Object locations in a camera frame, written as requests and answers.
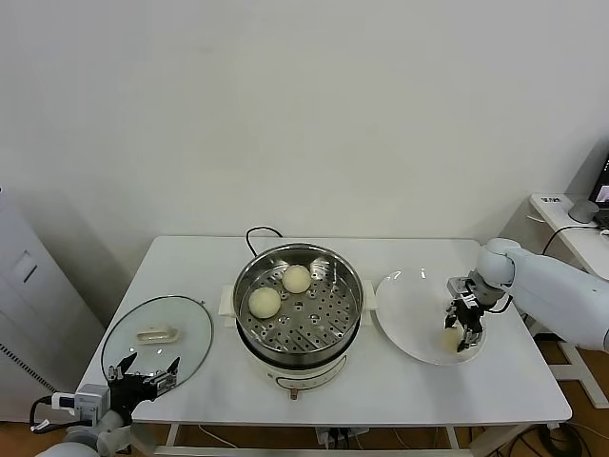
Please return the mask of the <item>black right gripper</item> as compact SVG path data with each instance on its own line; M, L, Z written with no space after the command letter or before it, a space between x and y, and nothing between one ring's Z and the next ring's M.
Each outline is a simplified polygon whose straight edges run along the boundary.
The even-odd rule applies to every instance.
M480 303L473 293L462 294L452 302L446 310L444 327L452 328L457 320L462 325L462 339L458 343L457 352L473 348L481 339L481 318L488 306Z

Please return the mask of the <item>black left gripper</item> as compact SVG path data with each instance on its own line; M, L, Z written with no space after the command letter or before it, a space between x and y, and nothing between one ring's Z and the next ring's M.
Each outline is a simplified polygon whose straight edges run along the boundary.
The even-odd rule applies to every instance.
M133 411L145 401L154 401L158 388L175 388L181 361L178 356L169 367L155 376L127 374L137 357L136 352L123 358L115 366L108 367L108 387L110 389L110 409L122 419L131 419Z

